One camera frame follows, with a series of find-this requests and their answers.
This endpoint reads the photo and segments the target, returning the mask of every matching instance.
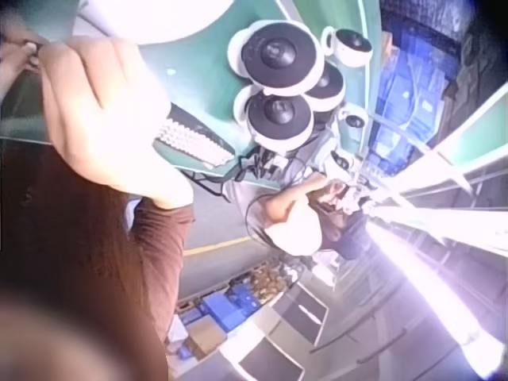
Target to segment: fluorescent light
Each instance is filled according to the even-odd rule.
[[[462,347],[476,373],[486,379],[501,363],[503,344],[485,332],[448,285],[393,233],[367,223],[367,231],[384,254],[420,292],[450,335]]]
[[[508,257],[507,212],[377,206],[371,214]]]
[[[298,304],[298,308],[309,317],[309,319],[316,323],[317,325],[322,325],[322,321],[318,319],[316,315],[314,315],[312,312],[310,312],[305,306],[302,306],[301,304]]]
[[[482,329],[476,339],[462,346],[462,352],[471,368],[488,379],[501,365],[504,345]]]
[[[312,273],[327,286],[333,287],[335,285],[335,275],[325,265],[316,264],[312,267]]]

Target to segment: white keyboard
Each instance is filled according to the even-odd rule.
[[[198,119],[175,105],[157,139],[177,151],[214,167],[226,164],[235,158],[233,147]]]

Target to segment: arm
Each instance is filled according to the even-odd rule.
[[[289,187],[264,203],[264,212],[272,223],[285,222],[294,203],[306,197],[306,194],[321,189],[326,184],[326,177],[313,173],[299,185]]]
[[[160,156],[154,156],[152,170],[158,176],[139,172],[147,198],[134,210],[131,236],[141,251],[152,323],[163,340],[178,298],[183,245],[194,222],[194,193],[180,171],[168,166]]]
[[[192,205],[165,210],[144,198],[134,212],[131,236],[141,250],[148,305],[161,340],[175,312],[183,243],[193,222]]]

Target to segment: brown shirt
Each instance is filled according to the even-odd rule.
[[[147,198],[134,212],[131,234],[140,245],[148,308],[161,340],[175,311],[184,239],[193,222],[192,206],[162,210]]]

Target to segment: woman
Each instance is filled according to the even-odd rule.
[[[371,240],[361,210],[344,211],[349,187],[314,172],[298,185],[277,194],[253,198],[246,208],[248,227],[265,243],[292,256],[311,256],[318,250],[334,250],[346,260],[366,252]],[[244,191],[235,191],[241,197]],[[361,198],[362,206],[367,201]]]
[[[171,104],[123,40],[46,44],[38,60],[52,147],[4,152],[0,379],[166,381],[194,220],[191,185],[152,147]],[[129,234],[128,194],[144,196]]]

